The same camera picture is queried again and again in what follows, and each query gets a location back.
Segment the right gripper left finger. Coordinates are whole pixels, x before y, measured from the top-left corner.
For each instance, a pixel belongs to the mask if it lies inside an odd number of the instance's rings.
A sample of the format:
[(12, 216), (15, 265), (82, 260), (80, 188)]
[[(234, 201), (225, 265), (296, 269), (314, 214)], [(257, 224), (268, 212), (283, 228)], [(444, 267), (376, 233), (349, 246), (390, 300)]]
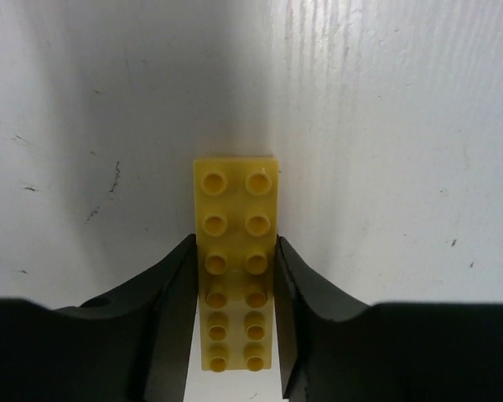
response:
[(198, 293), (193, 235), (78, 307), (0, 298), (0, 401), (180, 401)]

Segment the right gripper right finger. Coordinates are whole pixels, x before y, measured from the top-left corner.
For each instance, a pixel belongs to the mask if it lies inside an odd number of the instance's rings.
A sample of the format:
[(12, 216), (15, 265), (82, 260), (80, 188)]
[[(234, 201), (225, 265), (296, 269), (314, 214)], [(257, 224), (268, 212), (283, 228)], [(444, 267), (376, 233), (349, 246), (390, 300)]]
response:
[(367, 305), (277, 240), (282, 392), (291, 401), (503, 401), (503, 304)]

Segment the yellow lego plate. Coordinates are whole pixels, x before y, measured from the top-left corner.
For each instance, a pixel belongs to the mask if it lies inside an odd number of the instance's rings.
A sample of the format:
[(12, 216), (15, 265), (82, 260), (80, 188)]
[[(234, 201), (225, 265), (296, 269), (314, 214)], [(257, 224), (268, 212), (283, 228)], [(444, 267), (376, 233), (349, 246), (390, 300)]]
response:
[(278, 161), (201, 157), (193, 173), (201, 367), (269, 369)]

